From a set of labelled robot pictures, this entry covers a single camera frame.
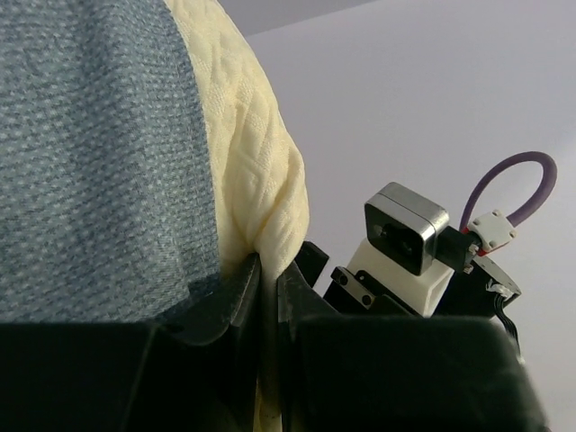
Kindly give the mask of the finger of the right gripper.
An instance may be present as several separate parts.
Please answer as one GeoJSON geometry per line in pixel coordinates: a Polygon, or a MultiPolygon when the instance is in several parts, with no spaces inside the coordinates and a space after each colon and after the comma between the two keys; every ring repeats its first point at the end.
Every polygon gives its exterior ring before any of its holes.
{"type": "Polygon", "coordinates": [[[305,240],[295,258],[302,276],[302,288],[311,291],[320,279],[329,261],[329,255],[316,244],[305,240]]]}

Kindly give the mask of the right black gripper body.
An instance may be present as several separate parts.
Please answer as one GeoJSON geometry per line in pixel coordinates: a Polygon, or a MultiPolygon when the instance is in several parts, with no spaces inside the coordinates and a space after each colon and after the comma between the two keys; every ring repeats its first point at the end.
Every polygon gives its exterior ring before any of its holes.
{"type": "Polygon", "coordinates": [[[338,266],[323,299],[335,310],[356,315],[406,315],[497,319],[516,348],[518,328],[505,308],[521,295],[518,285],[488,255],[457,273],[436,261],[415,276],[389,258],[359,251],[338,266]]]}

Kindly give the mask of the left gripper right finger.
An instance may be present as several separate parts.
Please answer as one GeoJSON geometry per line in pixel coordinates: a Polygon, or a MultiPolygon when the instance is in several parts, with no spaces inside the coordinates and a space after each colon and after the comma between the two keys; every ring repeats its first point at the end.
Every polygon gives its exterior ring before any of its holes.
{"type": "Polygon", "coordinates": [[[277,294],[286,431],[548,428],[511,339],[487,320],[344,315],[296,265],[277,294]]]}

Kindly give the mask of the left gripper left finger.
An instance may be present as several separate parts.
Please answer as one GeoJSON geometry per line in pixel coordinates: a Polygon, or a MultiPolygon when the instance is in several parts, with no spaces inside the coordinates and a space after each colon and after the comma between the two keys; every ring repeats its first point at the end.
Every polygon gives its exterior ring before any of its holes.
{"type": "Polygon", "coordinates": [[[165,324],[4,324],[4,431],[249,431],[261,265],[165,324]]]}

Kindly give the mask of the cream pillow with yellow band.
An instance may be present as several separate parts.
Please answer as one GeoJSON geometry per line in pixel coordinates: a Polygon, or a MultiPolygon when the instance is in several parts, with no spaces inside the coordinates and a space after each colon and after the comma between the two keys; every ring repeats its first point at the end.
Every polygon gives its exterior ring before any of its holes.
{"type": "Polygon", "coordinates": [[[276,281],[310,221],[305,167],[257,57],[217,1],[167,2],[192,61],[204,114],[220,268],[231,275],[258,253],[262,266],[260,366],[254,429],[282,428],[276,281]]]}

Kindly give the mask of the striped blue beige pillowcase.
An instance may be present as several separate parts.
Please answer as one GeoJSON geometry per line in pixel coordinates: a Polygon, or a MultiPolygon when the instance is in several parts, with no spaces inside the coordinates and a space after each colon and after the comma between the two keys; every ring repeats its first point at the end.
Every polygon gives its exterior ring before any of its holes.
{"type": "Polygon", "coordinates": [[[166,4],[2,2],[2,321],[152,320],[220,283],[203,108],[166,4]]]}

